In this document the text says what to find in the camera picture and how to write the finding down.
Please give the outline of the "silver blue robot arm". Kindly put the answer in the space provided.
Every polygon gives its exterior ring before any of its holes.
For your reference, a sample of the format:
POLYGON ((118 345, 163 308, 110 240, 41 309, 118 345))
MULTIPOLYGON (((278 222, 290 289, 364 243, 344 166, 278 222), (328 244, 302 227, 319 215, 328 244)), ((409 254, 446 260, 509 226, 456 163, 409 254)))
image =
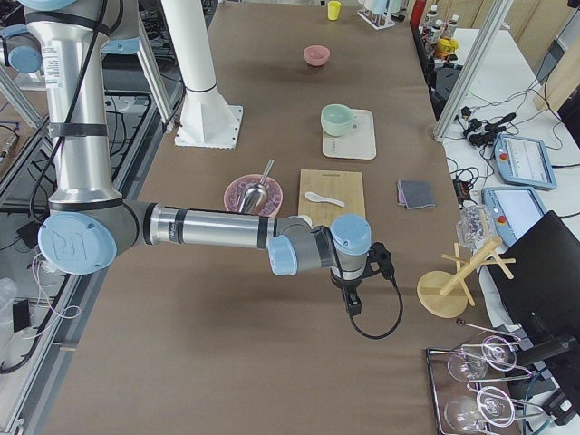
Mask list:
POLYGON ((49 107, 57 188, 38 233, 43 256, 68 274, 88 275, 137 245, 201 244, 264 249, 273 272, 329 268, 346 311, 361 311, 365 278, 395 278, 392 257, 368 222, 346 214, 331 226, 128 201, 113 186, 102 48, 139 33, 133 1, 26 1, 27 30, 38 40, 49 107))

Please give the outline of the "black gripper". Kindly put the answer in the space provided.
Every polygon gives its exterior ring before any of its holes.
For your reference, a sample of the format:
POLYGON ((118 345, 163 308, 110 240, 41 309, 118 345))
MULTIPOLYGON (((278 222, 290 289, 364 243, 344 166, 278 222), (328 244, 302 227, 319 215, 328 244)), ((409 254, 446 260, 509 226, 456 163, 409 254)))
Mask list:
POLYGON ((366 279, 381 274, 384 279, 393 281, 394 266, 392 254, 382 242, 371 245, 367 254, 347 255, 336 251, 337 258, 331 267, 332 282, 338 287, 345 287, 344 301, 348 315, 360 315, 362 301, 357 294, 357 287, 366 279))

